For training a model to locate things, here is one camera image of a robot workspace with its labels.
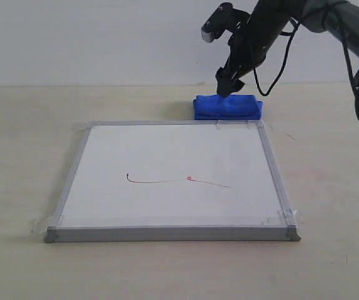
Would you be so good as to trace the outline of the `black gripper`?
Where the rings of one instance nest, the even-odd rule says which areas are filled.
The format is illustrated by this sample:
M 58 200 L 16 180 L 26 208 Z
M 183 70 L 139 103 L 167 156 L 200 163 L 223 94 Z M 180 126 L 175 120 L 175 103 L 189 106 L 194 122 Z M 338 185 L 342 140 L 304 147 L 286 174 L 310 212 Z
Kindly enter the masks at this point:
M 245 83 L 241 77 L 263 63 L 289 20 L 298 21 L 303 14 L 303 1 L 258 1 L 251 13 L 235 9 L 232 4 L 228 7 L 230 55 L 215 75 L 216 93 L 220 96 L 242 90 Z

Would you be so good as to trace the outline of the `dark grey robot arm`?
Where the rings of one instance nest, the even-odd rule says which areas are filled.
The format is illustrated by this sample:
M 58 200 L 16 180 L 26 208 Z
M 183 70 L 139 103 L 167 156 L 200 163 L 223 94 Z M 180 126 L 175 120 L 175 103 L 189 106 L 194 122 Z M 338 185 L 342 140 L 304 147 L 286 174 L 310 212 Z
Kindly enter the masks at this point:
M 349 1 L 258 1 L 245 22 L 237 22 L 230 56 L 216 73 L 223 97 L 243 87 L 241 77 L 262 64 L 289 20 L 314 33 L 329 32 L 341 42 L 359 122 L 359 7 Z

